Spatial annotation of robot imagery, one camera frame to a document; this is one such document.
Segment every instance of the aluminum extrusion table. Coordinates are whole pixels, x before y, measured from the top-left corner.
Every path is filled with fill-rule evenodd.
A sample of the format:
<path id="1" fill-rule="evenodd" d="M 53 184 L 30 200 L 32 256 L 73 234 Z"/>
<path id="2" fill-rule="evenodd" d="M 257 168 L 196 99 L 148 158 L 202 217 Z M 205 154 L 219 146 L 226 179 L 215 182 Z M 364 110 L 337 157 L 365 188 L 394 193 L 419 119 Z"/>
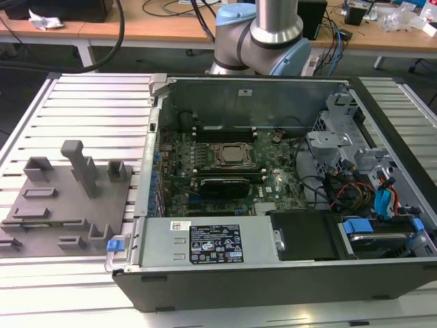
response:
<path id="1" fill-rule="evenodd" d="M 96 164 L 124 159 L 134 167 L 122 229 L 128 233 L 151 108 L 149 77 L 84 74 L 48 79 L 0 151 L 0 219 L 25 181 L 27 158 L 47 156 L 63 165 L 62 142 L 80 137 L 84 154 L 92 155 Z M 372 327 L 437 325 L 437 283 L 390 301 L 144 314 L 133 308 L 103 264 L 101 256 L 0 259 L 2 327 L 349 327 L 354 320 L 369 321 Z"/>

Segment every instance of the white paper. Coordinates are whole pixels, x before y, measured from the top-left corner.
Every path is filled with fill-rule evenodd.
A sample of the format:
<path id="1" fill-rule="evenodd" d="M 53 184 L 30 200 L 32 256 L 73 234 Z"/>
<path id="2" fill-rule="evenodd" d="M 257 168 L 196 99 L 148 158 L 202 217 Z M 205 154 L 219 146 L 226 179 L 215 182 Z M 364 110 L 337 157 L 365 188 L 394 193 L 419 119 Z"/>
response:
<path id="1" fill-rule="evenodd" d="M 41 29 L 42 31 L 46 31 L 47 29 L 58 29 L 60 27 L 64 27 L 64 24 L 62 24 L 61 20 L 57 17 L 42 17 L 34 14 L 30 9 L 29 14 L 29 22 L 31 22 L 34 27 L 36 27 L 37 29 Z"/>

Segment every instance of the blue connector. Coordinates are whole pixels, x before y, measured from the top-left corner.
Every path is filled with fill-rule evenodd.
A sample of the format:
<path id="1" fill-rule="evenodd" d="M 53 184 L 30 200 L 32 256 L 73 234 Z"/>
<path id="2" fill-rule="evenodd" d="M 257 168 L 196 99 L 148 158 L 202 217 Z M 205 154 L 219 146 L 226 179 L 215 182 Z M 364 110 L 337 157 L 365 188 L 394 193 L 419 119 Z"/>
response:
<path id="1" fill-rule="evenodd" d="M 371 234 L 373 232 L 370 221 L 363 218 L 348 219 L 343 222 L 343 228 L 346 234 Z"/>
<path id="2" fill-rule="evenodd" d="M 418 218 L 413 219 L 412 224 L 417 232 L 425 229 L 425 226 L 423 225 L 422 220 L 420 220 Z"/>
<path id="3" fill-rule="evenodd" d="M 124 241 L 119 241 L 119 240 L 108 241 L 107 251 L 124 251 Z"/>
<path id="4" fill-rule="evenodd" d="M 391 192 L 387 189 L 378 189 L 375 195 L 373 206 L 378 215 L 381 215 L 384 220 L 390 219 L 388 209 L 391 201 Z"/>

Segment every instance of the power supply label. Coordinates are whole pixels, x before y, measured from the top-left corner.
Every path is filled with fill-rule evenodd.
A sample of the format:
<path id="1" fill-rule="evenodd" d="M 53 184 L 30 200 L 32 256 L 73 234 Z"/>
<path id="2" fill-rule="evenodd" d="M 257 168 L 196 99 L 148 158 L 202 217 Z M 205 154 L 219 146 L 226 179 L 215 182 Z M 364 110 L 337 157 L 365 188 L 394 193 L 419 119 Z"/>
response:
<path id="1" fill-rule="evenodd" d="M 240 225 L 192 225 L 190 262 L 193 264 L 244 262 Z"/>

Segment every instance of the wooden table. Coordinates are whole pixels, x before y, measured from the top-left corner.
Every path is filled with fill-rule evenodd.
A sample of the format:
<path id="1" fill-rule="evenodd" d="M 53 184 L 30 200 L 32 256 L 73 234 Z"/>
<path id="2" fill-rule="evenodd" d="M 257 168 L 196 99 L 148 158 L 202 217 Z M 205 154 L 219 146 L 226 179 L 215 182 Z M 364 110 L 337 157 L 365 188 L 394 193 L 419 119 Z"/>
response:
<path id="1" fill-rule="evenodd" d="M 143 1 L 122 0 L 126 17 L 126 35 L 123 46 L 175 49 L 214 48 L 201 30 L 196 18 L 151 16 L 141 9 Z M 342 2 L 342 0 L 328 1 L 329 12 Z M 164 14 L 162 5 L 167 2 L 168 0 L 154 0 L 151 5 L 147 6 L 147 10 Z M 177 3 L 169 6 L 169 9 L 176 12 L 189 8 L 188 5 Z M 202 12 L 214 33 L 214 17 L 206 8 L 202 9 Z M 1 15 L 23 42 L 77 46 L 85 66 L 94 63 L 91 46 L 113 46 L 118 37 L 119 13 L 115 5 L 105 23 L 65 22 L 65 28 L 48 31 L 37 30 L 25 20 L 8 20 L 4 12 Z M 344 17 L 334 12 L 330 13 L 330 17 L 340 25 L 340 28 L 347 29 L 354 34 L 347 48 L 347 52 L 351 55 L 437 58 L 437 38 L 431 38 L 423 31 L 386 33 L 377 22 L 363 22 L 361 26 L 355 27 L 344 25 Z M 0 26 L 0 42 L 14 42 L 14 38 L 4 26 Z M 326 28 L 322 28 L 318 39 L 312 41 L 312 56 L 323 53 L 330 47 L 331 42 L 331 34 Z"/>

